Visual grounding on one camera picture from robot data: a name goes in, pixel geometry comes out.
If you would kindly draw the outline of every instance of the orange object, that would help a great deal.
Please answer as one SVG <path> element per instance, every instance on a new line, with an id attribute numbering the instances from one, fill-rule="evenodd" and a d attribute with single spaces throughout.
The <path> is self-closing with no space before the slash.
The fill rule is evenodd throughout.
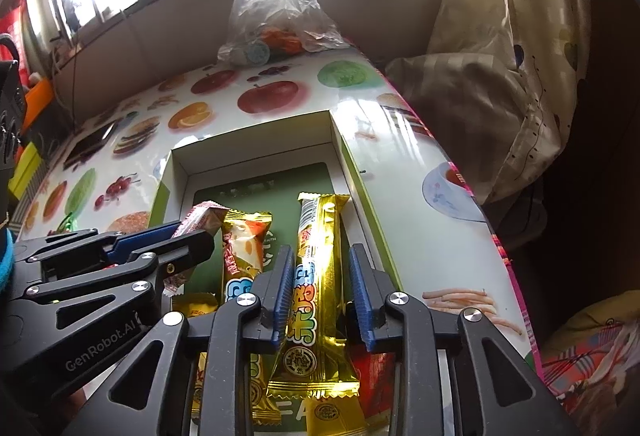
<path id="1" fill-rule="evenodd" d="M 51 103 L 53 97 L 54 95 L 51 82 L 46 78 L 40 80 L 33 89 L 26 94 L 24 98 L 27 101 L 27 112 L 24 116 L 24 122 L 20 133 L 26 132 L 43 109 Z"/>

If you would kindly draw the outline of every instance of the black phone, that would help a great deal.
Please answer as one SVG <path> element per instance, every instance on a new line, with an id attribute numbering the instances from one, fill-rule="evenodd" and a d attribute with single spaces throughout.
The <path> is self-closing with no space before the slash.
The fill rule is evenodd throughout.
<path id="1" fill-rule="evenodd" d="M 66 170 L 77 163 L 87 161 L 87 159 L 104 147 L 109 139 L 115 134 L 119 123 L 119 119 L 111 121 L 107 125 L 103 125 L 100 129 L 93 131 L 91 134 L 85 136 L 76 143 L 72 151 L 69 152 L 69 156 L 66 157 L 63 164 L 64 169 Z"/>

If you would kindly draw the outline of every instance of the curtain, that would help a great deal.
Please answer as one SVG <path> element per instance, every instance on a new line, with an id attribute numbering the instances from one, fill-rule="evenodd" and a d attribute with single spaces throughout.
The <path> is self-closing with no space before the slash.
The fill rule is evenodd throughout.
<path id="1" fill-rule="evenodd" d="M 566 145 L 589 34 L 589 0 L 442 0 L 427 53 L 386 75 L 487 203 Z"/>

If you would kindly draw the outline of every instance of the plastic bag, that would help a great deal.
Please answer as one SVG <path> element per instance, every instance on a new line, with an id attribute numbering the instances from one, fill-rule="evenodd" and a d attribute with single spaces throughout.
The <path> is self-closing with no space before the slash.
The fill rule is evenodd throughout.
<path id="1" fill-rule="evenodd" d="M 262 66 L 305 51 L 348 47 L 318 0 L 234 0 L 218 58 Z"/>

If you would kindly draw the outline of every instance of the yellow snack package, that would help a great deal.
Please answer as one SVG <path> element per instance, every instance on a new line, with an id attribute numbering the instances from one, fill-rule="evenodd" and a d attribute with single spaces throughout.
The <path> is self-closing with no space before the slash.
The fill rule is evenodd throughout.
<path id="1" fill-rule="evenodd" d="M 264 253 L 262 243 L 271 226 L 271 214 L 268 212 L 244 213 L 229 210 L 222 223 L 223 302 L 236 299 L 247 293 L 255 276 L 262 273 Z M 271 398 L 267 398 L 268 373 L 260 355 L 250 358 L 250 400 L 252 418 L 258 425 L 278 425 L 282 415 Z"/>
<path id="2" fill-rule="evenodd" d="M 357 396 L 305 398 L 307 436 L 366 436 L 365 422 Z"/>
<path id="3" fill-rule="evenodd" d="M 360 383 L 337 320 L 344 313 L 339 212 L 349 196 L 301 193 L 298 250 L 287 338 L 267 394 L 335 398 L 358 393 Z"/>
<path id="4" fill-rule="evenodd" d="M 171 297 L 172 311 L 180 311 L 185 317 L 197 317 L 205 313 L 211 313 L 218 309 L 218 301 L 212 293 L 187 293 Z M 202 404 L 202 385 L 204 372 L 207 365 L 207 353 L 200 353 L 198 357 L 198 371 L 196 384 L 193 389 L 193 402 L 191 403 L 191 419 L 200 418 L 200 406 Z"/>

